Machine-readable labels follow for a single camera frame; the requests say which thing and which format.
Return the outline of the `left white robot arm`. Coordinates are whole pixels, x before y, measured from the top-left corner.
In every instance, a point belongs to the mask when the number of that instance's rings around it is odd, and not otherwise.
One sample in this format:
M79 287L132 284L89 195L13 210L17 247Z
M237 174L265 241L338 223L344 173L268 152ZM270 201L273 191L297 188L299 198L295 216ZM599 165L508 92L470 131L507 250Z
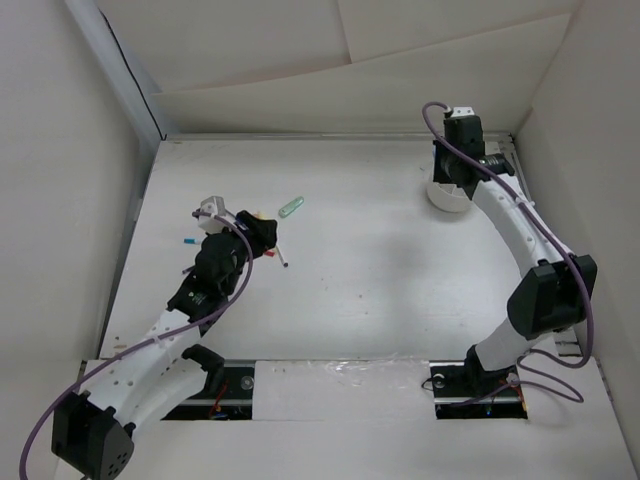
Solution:
M247 211L193 215L205 238L159 319L53 408L51 451L87 479L116 478L145 427L183 400L222 387L224 360L202 339L239 299L255 260L276 247L278 223Z

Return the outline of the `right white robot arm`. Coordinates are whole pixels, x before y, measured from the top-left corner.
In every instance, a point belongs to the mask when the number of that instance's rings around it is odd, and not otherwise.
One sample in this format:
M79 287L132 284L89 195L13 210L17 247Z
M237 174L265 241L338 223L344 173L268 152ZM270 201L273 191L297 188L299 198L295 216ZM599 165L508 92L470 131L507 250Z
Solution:
M471 346L464 361L465 387L486 395L507 383L517 360L544 337L593 322L598 267L591 256L576 255L550 231L509 161L487 154L481 119L471 108L446 108L443 126L443 135L434 141L434 181L461 189L486 215L520 272L505 320Z

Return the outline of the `purple capped white pen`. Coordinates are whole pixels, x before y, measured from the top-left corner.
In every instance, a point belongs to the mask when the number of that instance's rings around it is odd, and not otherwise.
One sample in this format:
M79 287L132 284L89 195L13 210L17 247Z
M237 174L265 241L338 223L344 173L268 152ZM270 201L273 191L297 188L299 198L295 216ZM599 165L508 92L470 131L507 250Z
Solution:
M276 255L277 255L277 257L278 257L279 261L281 262L282 266L283 266L284 268L288 268L289 263L288 263L288 261L286 260L286 258L285 258L285 256L284 256L284 254L282 253L282 250L281 250L280 246L276 244L276 246L275 246L275 249L274 249L274 250L275 250L275 253L276 253Z

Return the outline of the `white round divided container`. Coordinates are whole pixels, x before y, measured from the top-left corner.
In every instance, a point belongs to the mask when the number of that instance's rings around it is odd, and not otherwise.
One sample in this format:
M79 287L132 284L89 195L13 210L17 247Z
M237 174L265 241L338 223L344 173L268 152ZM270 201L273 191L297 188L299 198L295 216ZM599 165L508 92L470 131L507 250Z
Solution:
M428 182L427 197L439 210L446 213L464 213L471 208L471 201L465 192L454 184Z

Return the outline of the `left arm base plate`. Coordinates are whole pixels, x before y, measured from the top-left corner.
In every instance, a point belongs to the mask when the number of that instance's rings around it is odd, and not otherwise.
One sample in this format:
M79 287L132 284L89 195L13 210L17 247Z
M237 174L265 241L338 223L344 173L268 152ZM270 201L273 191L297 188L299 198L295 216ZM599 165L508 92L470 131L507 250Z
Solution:
M245 421L253 417L254 363L231 363L217 390L198 393L171 410L164 421Z

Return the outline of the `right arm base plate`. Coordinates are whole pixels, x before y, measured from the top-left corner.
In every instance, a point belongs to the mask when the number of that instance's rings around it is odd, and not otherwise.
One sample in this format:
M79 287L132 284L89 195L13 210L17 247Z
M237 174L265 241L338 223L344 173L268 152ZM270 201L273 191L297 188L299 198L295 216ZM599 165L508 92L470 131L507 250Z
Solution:
M527 419L515 366L471 377L463 361L433 361L421 388L433 394L438 420Z

